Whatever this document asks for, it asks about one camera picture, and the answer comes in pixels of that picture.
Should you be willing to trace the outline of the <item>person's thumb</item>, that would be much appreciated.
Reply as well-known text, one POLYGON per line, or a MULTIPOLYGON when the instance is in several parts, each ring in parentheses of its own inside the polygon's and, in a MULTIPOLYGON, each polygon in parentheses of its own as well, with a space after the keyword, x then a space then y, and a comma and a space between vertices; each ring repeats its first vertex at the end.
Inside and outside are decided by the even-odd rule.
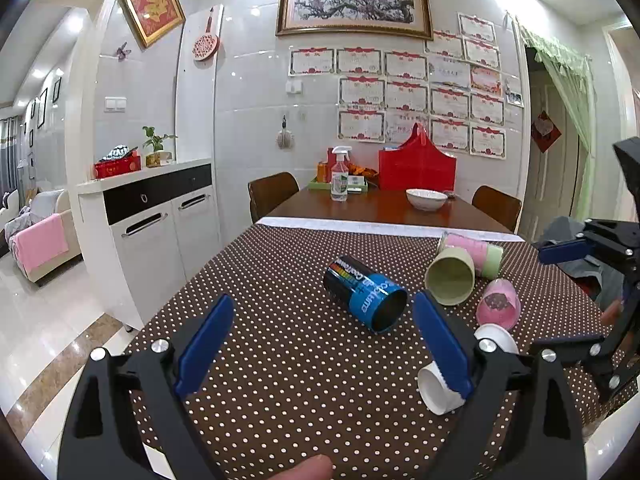
POLYGON ((328 456, 319 454, 293 468, 279 472, 270 480, 331 480, 332 474, 332 460, 328 456))

